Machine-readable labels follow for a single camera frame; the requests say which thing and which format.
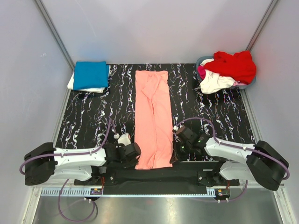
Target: white cloth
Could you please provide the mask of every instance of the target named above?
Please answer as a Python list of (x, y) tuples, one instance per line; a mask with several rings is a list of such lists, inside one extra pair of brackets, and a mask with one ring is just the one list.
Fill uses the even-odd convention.
[[(74, 89), (74, 72), (71, 76), (71, 79), (70, 79), (69, 83), (67, 84), (67, 88), (69, 90)], [(104, 89), (105, 88), (89, 88), (89, 89), (81, 89), (80, 91), (102, 93), (104, 91)]]
[[(206, 63), (212, 62), (213, 60), (214, 59), (206, 59), (200, 65), (204, 66)], [(200, 83), (202, 93), (210, 94), (217, 92), (221, 89), (229, 88), (235, 83), (235, 80), (232, 77), (220, 76), (219, 73), (215, 73), (207, 69), (205, 70), (206, 77)]]

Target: cable connector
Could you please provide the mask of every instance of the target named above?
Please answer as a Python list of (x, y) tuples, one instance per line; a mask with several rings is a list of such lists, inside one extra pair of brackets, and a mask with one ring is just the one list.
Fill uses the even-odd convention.
[(113, 137), (114, 137), (114, 139), (119, 139), (120, 138), (120, 134), (115, 134)]

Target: pink pants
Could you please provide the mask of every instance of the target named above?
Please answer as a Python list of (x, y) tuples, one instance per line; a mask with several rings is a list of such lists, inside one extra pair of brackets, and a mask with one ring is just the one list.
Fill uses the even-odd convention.
[(171, 167), (172, 120), (167, 71), (136, 71), (136, 169)]

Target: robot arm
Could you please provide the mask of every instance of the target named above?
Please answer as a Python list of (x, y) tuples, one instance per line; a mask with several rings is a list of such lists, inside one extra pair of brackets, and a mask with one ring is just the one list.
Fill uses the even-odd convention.
[[(136, 143), (131, 143), (129, 134), (123, 134), (118, 144), (106, 144), (98, 148), (62, 149), (54, 148), (53, 143), (44, 143), (25, 156), (25, 161), (43, 154), (61, 154), (33, 160), (25, 165), (25, 184), (38, 185), (53, 179), (77, 179), (86, 181), (92, 177), (92, 166), (121, 166), (127, 167), (137, 162), (136, 157), (141, 154)], [(69, 153), (76, 156), (64, 156)]]
[(254, 145), (218, 139), (219, 144), (211, 136), (206, 134), (199, 136), (185, 126), (179, 128), (175, 134), (183, 145), (185, 153), (206, 154), (231, 160), (220, 162), (222, 163), (221, 167), (213, 171), (209, 183), (216, 182), (217, 178), (255, 180), (269, 190), (277, 190), (284, 178), (285, 169), (273, 160), (246, 150), (246, 148), (267, 154), (283, 163), (287, 168), (289, 167), (289, 163), (264, 141), (259, 141)]

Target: folded clothes stack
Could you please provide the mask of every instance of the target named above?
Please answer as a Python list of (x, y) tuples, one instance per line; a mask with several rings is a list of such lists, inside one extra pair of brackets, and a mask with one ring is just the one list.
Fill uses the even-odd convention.
[(204, 60), (198, 67), (202, 93), (213, 93), (231, 86), (250, 84), (256, 76), (256, 65), (250, 51), (233, 55), (218, 51), (214, 59)]
[(108, 87), (109, 71), (106, 62), (76, 62), (67, 88), (102, 93)]

